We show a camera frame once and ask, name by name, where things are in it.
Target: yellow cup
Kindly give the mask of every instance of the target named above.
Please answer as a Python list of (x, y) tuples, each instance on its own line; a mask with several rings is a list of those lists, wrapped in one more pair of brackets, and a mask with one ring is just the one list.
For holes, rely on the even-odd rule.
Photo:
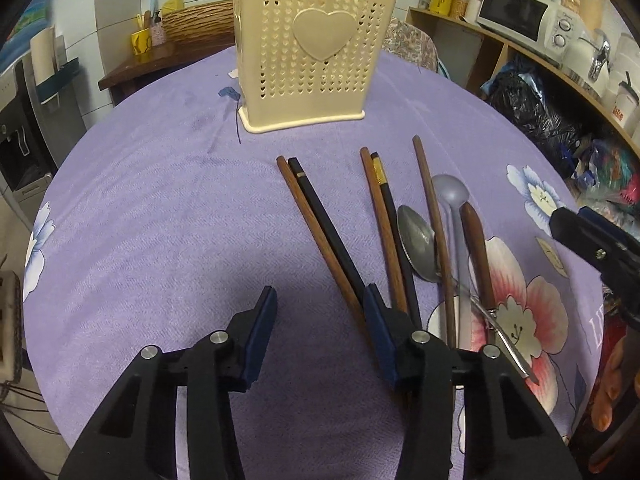
[(151, 50), (151, 32), (148, 28), (134, 32), (131, 35), (131, 44), (133, 45), (133, 53), (136, 56), (144, 54)]

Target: microwave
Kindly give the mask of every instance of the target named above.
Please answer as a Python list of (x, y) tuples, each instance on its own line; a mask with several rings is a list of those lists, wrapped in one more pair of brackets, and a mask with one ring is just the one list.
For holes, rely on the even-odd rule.
[(478, 24), (556, 66), (569, 43), (585, 31), (578, 14), (549, 0), (482, 0)]

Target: spoon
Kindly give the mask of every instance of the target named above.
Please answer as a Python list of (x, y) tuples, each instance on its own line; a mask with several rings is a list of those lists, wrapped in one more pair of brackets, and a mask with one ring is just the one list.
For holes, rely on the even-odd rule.
[[(440, 275), (436, 267), (435, 244), (431, 226), (409, 206), (401, 205), (398, 208), (398, 231), (400, 232), (400, 241), (402, 242), (404, 253), (416, 274), (427, 282), (439, 283)], [(461, 283), (458, 283), (458, 287), (463, 288)], [(478, 301), (478, 298), (471, 294), (468, 287), (466, 287), (466, 293), (469, 295), (470, 304), (480, 312), (500, 337), (509, 353), (511, 362), (515, 365), (520, 376), (523, 379), (529, 378), (534, 384), (540, 384), (531, 366), (522, 357), (511, 338), (502, 330), (494, 316), (489, 314), (488, 310)]]
[(469, 200), (469, 190), (464, 183), (452, 175), (440, 174), (433, 177), (433, 187), (438, 199), (449, 205), (453, 220), (453, 241), (456, 247), (456, 267), (458, 268), (458, 347), (471, 350), (471, 298), (468, 292), (471, 282), (469, 273), (469, 252), (465, 244), (465, 232), (460, 216), (460, 207)]

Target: wooden handle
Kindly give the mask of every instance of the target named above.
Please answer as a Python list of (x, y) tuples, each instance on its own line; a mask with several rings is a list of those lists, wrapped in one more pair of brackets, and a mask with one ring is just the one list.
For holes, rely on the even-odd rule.
[(391, 231), (389, 217), (386, 214), (385, 200), (380, 191), (380, 184), (376, 176), (376, 169), (371, 160), (371, 154), (367, 148), (360, 150), (364, 173), (369, 183), (369, 191), (373, 201), (373, 209), (376, 212), (376, 220), (378, 221), (378, 230), (382, 240), (382, 249), (385, 253), (386, 273), (389, 279), (389, 287), (391, 288), (391, 296), (394, 307), (402, 312), (407, 312), (406, 296), (404, 295), (404, 283), (402, 282), (402, 273), (400, 272), (400, 263), (398, 261), (398, 252), (394, 243), (394, 236)]
[(329, 267), (329, 271), (334, 277), (336, 285), (338, 285), (338, 288), (340, 289), (340, 293), (342, 294), (344, 301), (347, 302), (347, 306), (351, 310), (351, 313), (353, 314), (353, 317), (358, 324), (358, 328), (362, 330), (367, 340), (369, 340), (369, 335), (367, 333), (364, 321), (364, 314), (362, 312), (362, 307), (358, 302), (358, 298), (356, 298), (349, 280), (347, 280), (347, 276), (342, 270), (340, 263), (338, 263), (338, 259), (335, 257), (331, 245), (329, 245), (329, 241), (326, 239), (326, 236), (322, 232), (322, 228), (320, 227), (316, 216), (314, 215), (310, 205), (306, 201), (305, 195), (302, 193), (295, 175), (291, 171), (291, 168), (289, 167), (287, 161), (283, 156), (279, 156), (276, 159), (276, 163), (278, 165), (278, 168), (280, 168), (280, 173), (282, 174), (284, 181), (287, 183), (287, 186), (289, 186), (289, 190), (293, 195), (293, 200), (295, 200), (296, 204), (298, 205), (298, 208), (300, 209), (300, 212), (305, 219), (306, 225), (311, 231), (311, 235), (314, 238), (318, 249), (320, 249), (320, 253), (324, 258), (327, 267)]
[(447, 239), (444, 236), (444, 227), (442, 226), (442, 218), (440, 217), (436, 190), (433, 187), (427, 157), (424, 155), (424, 148), (422, 147), (422, 141), (419, 136), (414, 137), (414, 149), (415, 156), (418, 159), (422, 185), (424, 186), (424, 195), (427, 199), (427, 207), (429, 208), (431, 227), (435, 234), (436, 250), (440, 264), (440, 274), (442, 276), (442, 290), (444, 292), (447, 344), (451, 348), (455, 348), (458, 340), (456, 338), (456, 307), (453, 302), (455, 289), (451, 279), (451, 262), (449, 261), (449, 251), (447, 250)]
[(466, 246), (469, 248), (471, 262), (476, 271), (476, 283), (478, 284), (480, 303), (482, 303), (485, 309), (491, 312), (496, 309), (497, 305), (495, 303), (494, 286), (491, 282), (489, 259), (486, 256), (482, 222), (480, 221), (478, 213), (469, 202), (463, 203), (462, 207), (460, 207), (460, 217), (462, 218), (462, 229), (465, 232)]

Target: metal bolt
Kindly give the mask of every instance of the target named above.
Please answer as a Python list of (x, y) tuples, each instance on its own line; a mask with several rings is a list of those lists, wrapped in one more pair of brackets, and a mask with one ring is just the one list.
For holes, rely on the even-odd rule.
[(425, 332), (424, 330), (416, 330), (411, 334), (411, 339), (413, 339), (417, 343), (420, 343), (421, 345), (424, 345), (425, 343), (429, 342), (431, 336), (429, 335), (429, 332)]
[(157, 355), (158, 355), (158, 347), (153, 345), (145, 346), (140, 351), (140, 357), (142, 357), (143, 359), (151, 359), (153, 357), (156, 357)]
[(216, 345), (222, 344), (227, 339), (229, 339), (229, 334), (224, 330), (218, 330), (217, 332), (214, 332), (213, 334), (211, 334), (211, 336), (209, 336), (209, 341)]
[(497, 359), (500, 357), (500, 349), (494, 345), (487, 345), (482, 349), (482, 353), (489, 359)]

